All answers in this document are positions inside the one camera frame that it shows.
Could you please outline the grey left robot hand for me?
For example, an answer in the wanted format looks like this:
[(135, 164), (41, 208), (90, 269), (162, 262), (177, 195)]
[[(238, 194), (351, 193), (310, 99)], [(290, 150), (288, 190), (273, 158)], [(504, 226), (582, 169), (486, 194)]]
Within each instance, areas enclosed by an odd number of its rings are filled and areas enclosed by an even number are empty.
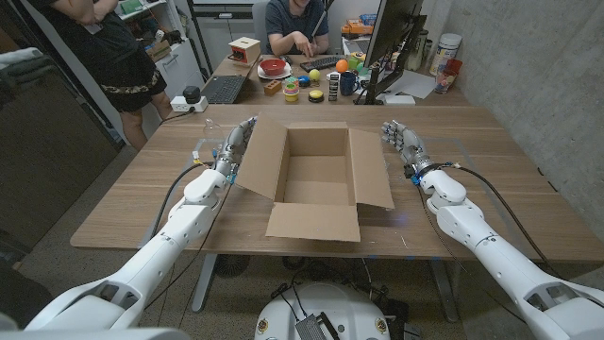
[(235, 174), (247, 148), (254, 126), (258, 120), (253, 116), (239, 125), (235, 126), (226, 136), (222, 143), (222, 148), (218, 151), (215, 158), (213, 169), (223, 174), (225, 177)]

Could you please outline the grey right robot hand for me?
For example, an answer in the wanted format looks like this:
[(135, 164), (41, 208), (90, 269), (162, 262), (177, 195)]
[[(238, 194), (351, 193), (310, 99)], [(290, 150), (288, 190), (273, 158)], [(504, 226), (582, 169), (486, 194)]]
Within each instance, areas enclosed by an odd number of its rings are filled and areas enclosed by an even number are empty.
[(393, 120), (384, 122), (381, 131), (382, 141), (393, 145), (400, 154), (407, 179), (419, 180), (433, 168), (434, 162), (425, 150), (424, 142), (414, 130)]

